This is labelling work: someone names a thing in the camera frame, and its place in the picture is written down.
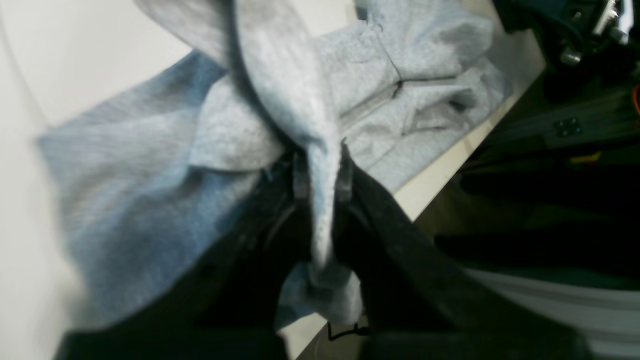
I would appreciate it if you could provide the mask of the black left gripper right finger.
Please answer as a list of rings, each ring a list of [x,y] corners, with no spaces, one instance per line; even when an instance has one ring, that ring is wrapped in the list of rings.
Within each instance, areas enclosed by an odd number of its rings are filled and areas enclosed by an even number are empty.
[[[359,278],[369,337],[361,360],[592,360],[573,328],[470,275],[412,223],[342,145],[333,247]]]

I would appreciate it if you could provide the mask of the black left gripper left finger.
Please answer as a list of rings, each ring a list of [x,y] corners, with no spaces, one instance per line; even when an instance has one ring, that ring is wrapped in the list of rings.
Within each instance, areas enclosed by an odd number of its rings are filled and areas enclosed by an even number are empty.
[[[169,291],[106,329],[68,333],[55,359],[288,359],[274,322],[284,281],[310,260],[309,200],[307,162],[290,153]]]

